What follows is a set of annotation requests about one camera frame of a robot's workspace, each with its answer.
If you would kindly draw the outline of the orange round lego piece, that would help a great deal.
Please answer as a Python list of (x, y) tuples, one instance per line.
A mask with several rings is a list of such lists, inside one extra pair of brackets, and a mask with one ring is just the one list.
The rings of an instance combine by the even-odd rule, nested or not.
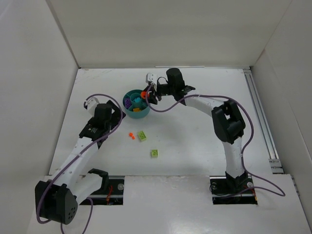
[(142, 99), (146, 99), (146, 98), (149, 97), (149, 93), (146, 92), (146, 91), (142, 91), (142, 92), (140, 93), (140, 96), (141, 96)]

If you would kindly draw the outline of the long purple lego brick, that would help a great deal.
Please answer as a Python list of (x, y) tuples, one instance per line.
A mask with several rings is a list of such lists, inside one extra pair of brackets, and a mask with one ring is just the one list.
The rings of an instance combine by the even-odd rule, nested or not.
[(132, 103), (129, 97), (124, 98), (124, 106), (126, 109), (129, 109), (132, 106)]

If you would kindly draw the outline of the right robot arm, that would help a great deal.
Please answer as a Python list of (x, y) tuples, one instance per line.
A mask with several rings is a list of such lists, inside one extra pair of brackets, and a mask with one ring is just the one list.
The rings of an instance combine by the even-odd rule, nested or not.
[(152, 73), (146, 75), (145, 100), (148, 106), (157, 104), (164, 96), (173, 96), (177, 103), (195, 108), (212, 118), (214, 133), (222, 142), (226, 157), (226, 181), (236, 191), (247, 180), (247, 172), (242, 162), (242, 137), (246, 123), (238, 104), (229, 97), (200, 95), (195, 88), (185, 84), (178, 68), (166, 71), (166, 82)]

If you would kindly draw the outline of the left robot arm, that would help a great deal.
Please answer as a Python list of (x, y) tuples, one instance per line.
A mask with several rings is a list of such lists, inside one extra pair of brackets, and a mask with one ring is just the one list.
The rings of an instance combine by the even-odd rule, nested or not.
[(85, 100), (83, 105), (92, 117), (81, 130), (72, 152), (51, 179), (41, 180), (35, 186), (38, 223), (71, 223), (78, 205), (93, 192), (108, 186), (108, 173), (98, 169), (91, 169), (85, 178), (79, 179), (89, 160), (126, 116), (113, 97), (108, 99), (106, 103), (99, 103), (92, 95)]

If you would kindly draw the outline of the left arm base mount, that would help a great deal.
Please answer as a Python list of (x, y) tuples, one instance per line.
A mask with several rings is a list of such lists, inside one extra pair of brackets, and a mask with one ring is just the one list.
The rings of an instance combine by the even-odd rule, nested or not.
[(94, 205), (123, 205), (124, 176), (108, 176), (108, 184), (93, 192), (88, 197)]

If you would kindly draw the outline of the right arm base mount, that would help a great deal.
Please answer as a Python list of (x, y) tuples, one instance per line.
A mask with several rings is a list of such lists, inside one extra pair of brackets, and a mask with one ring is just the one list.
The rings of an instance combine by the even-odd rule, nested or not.
[(247, 190), (253, 186), (251, 176), (240, 182), (237, 187), (232, 187), (226, 176), (210, 177), (210, 192), (214, 205), (257, 205), (257, 197), (254, 189)]

